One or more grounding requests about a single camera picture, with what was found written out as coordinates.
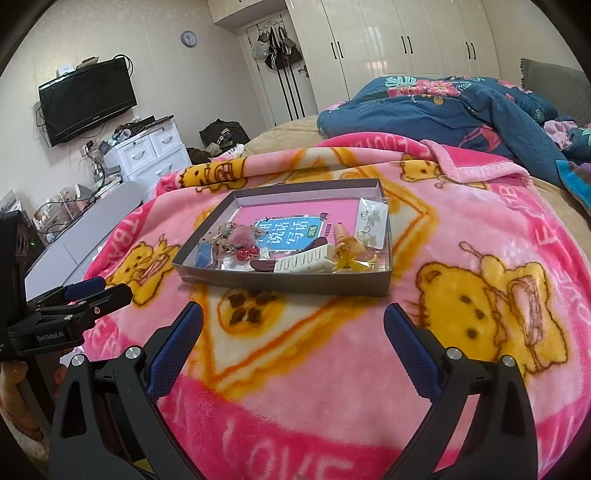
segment beige bedsheet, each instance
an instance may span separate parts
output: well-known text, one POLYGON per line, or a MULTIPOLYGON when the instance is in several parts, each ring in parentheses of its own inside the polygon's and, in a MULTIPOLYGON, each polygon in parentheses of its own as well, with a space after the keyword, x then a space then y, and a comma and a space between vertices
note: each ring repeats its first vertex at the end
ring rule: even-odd
MULTIPOLYGON (((313 147, 323 140, 316 129, 317 116, 307 116, 261 133, 245 146, 248 155, 313 147)), ((548 201, 566 228, 591 259, 591 222, 581 205, 566 190, 544 180, 534 179, 538 192, 548 201)))

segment pink blanket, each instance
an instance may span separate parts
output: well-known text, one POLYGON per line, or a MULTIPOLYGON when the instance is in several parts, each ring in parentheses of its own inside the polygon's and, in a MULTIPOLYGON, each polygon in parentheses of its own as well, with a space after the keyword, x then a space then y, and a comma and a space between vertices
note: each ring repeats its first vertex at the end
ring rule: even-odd
MULTIPOLYGON (((187 301, 202 305, 203 333, 158 407, 210 480, 380 478, 430 405, 384 334, 392 301, 444 346, 487 361, 515 357, 540 476, 589 411, 589 264, 528 173, 502 157, 365 133, 190 167, 119 224, 94 275, 127 283, 134 301, 86 333, 92 360, 143 345, 187 301), (366 177, 380 178, 390 199, 389 298, 189 285, 171 265, 229 189, 366 177), (259 310, 262 322, 230 323, 238 308, 259 310)), ((440 466, 454 461, 475 404, 440 466)))

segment blue gripper pad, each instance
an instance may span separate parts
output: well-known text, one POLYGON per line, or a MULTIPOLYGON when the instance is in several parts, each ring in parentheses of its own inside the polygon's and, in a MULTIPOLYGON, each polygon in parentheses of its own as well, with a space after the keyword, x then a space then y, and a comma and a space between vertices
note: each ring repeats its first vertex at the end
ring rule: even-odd
POLYGON ((396 350, 414 388, 421 397, 435 401, 441 395, 439 369, 414 332, 417 327, 409 325, 411 322, 394 305, 388 306, 384 312, 386 336, 396 350))
POLYGON ((64 292, 64 298, 67 301, 76 301, 90 297, 95 293, 103 291, 106 287, 105 279, 103 277, 90 278, 80 283, 70 285, 64 292))
POLYGON ((148 367, 146 392, 154 403, 170 393, 203 329, 203 310, 193 303, 174 325, 166 343, 148 367))

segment tv screen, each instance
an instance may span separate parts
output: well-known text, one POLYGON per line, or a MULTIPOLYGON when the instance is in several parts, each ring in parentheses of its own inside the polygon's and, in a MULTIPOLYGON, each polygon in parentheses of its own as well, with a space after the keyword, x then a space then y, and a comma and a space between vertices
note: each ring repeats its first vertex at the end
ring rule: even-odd
POLYGON ((51 146, 67 142, 137 105, 122 57, 41 85, 39 100, 51 146))

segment earrings card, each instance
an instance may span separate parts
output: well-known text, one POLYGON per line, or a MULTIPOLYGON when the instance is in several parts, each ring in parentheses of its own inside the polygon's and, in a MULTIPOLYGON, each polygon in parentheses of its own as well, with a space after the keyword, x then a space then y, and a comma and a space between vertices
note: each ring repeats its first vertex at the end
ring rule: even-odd
POLYGON ((388 204, 368 199, 359 200, 355 238, 364 246, 381 250, 384 248, 388 225, 388 204))

